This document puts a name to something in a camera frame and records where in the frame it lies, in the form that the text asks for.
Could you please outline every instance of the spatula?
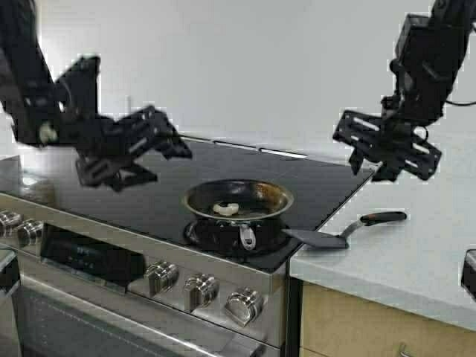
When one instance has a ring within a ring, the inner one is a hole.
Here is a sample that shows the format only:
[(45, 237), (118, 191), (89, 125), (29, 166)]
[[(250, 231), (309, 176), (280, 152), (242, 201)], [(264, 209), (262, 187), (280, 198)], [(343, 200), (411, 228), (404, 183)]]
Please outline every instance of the spatula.
[(368, 214), (366, 216), (362, 216), (359, 221), (351, 224), (338, 236), (321, 233), (318, 231), (305, 231), (298, 229), (283, 229), (283, 232), (314, 248), (347, 249), (349, 248), (347, 238), (360, 227), (370, 227), (372, 225), (403, 221), (405, 219), (407, 219), (407, 215), (403, 212), (381, 212)]

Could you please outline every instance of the spatula handle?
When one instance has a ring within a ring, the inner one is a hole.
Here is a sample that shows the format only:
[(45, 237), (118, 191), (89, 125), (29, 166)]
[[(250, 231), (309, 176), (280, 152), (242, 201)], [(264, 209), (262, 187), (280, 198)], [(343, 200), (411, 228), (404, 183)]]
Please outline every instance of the spatula handle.
[(360, 222), (364, 223), (367, 227), (371, 225), (378, 225), (386, 222), (404, 221), (407, 219), (407, 215), (404, 212), (381, 212), (372, 213), (360, 218)]

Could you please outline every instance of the oven handle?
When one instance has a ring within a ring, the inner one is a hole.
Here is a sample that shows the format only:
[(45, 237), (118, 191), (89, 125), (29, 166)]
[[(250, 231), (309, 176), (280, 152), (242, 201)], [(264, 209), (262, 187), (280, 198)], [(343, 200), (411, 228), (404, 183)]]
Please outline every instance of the oven handle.
[(207, 351), (197, 344), (181, 339), (178, 335), (168, 335), (156, 328), (145, 326), (108, 309), (65, 293), (25, 274), (22, 274), (21, 284), (72, 309), (99, 318), (109, 325), (141, 336), (154, 344), (164, 346), (167, 350), (181, 357), (258, 357), (262, 356), (261, 351), (264, 351), (262, 344), (243, 338), (240, 335), (233, 337), (220, 351)]

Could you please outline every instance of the stainless steel oven front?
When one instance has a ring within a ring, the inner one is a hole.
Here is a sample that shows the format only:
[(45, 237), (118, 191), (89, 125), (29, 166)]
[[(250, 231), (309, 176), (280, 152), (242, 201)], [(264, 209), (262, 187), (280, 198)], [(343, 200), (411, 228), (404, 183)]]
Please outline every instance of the stainless steel oven front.
[(19, 252), (24, 356), (278, 357), (260, 343), (134, 294), (91, 284)]

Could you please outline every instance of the digital display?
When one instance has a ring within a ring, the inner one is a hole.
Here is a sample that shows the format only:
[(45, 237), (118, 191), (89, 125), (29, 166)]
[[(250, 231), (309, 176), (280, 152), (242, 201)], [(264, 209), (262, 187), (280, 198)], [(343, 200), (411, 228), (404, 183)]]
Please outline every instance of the digital display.
[(41, 256), (123, 287), (145, 272), (142, 254), (53, 225), (45, 225)]

